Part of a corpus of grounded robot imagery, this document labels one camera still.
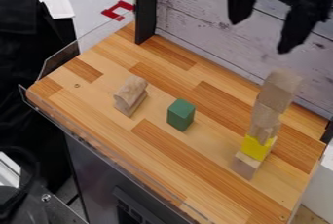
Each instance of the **white wall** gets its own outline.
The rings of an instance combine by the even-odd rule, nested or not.
[[[302,204],[316,215],[333,223],[333,141],[327,147],[320,166],[311,180]]]
[[[233,26],[227,0],[159,0],[157,34],[256,82],[277,67],[305,78],[296,101],[330,117],[333,113],[333,21],[319,24],[307,42],[279,56],[276,48],[288,7],[258,0],[251,18]]]

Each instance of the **rectangular block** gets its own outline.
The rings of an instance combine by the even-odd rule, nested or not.
[[[230,168],[246,180],[251,180],[261,163],[239,151],[232,160]]]
[[[277,123],[273,125],[271,137],[278,136],[278,131],[281,129],[281,125],[282,125],[281,121],[277,121]]]
[[[262,128],[256,124],[252,124],[247,134],[255,137],[261,145],[264,145],[266,141],[272,137],[273,128]]]
[[[196,107],[184,99],[177,99],[167,110],[167,122],[185,131],[193,122]]]
[[[148,82],[138,76],[130,76],[113,95],[115,108],[130,117],[147,96]]]
[[[275,142],[276,138],[270,138],[264,145],[261,145],[255,137],[247,134],[241,144],[240,150],[255,160],[264,161],[267,155],[270,154]]]
[[[303,78],[287,69],[276,69],[266,78],[265,84],[270,83],[284,91],[296,94],[302,84]]]
[[[302,77],[288,70],[277,69],[265,80],[258,100],[275,111],[283,113],[292,103],[302,81]]]
[[[280,113],[256,101],[252,109],[252,123],[261,128],[270,128],[278,122]]]
[[[292,103],[294,93],[289,93],[276,85],[266,82],[257,100],[273,110],[283,113]]]
[[[134,105],[131,108],[126,108],[123,106],[123,104],[119,104],[118,102],[115,103],[115,108],[130,118],[131,115],[133,115],[133,113],[136,111],[136,109],[143,102],[143,100],[147,97],[147,95],[148,95],[148,93],[146,91],[144,91],[141,94],[141,96],[136,99],[136,102],[134,103]]]

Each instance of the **red tape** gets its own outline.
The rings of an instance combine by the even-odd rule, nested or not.
[[[119,1],[115,6],[112,6],[110,9],[103,10],[102,14],[104,14],[105,16],[107,16],[111,19],[115,19],[117,21],[122,21],[125,17],[114,12],[118,8],[123,8],[123,9],[129,10],[129,11],[132,11],[134,9],[134,6],[128,2]]]

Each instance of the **stacked blocks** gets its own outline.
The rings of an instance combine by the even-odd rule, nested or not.
[[[251,126],[234,157],[231,168],[250,180],[277,143],[279,116],[291,104],[302,78],[286,70],[273,71],[253,106]]]
[[[196,107],[185,101],[177,99],[167,111],[167,122],[180,131],[185,131],[193,122]]]

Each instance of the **wood grain surface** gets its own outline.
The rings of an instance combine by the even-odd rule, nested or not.
[[[229,164],[259,88],[162,37],[140,46],[133,37],[130,24],[36,82],[28,98],[200,223],[286,223],[323,152],[326,121],[292,105],[273,153],[246,181]],[[112,95],[132,74],[150,85],[128,118]],[[167,124],[179,97],[198,109],[184,132]]]

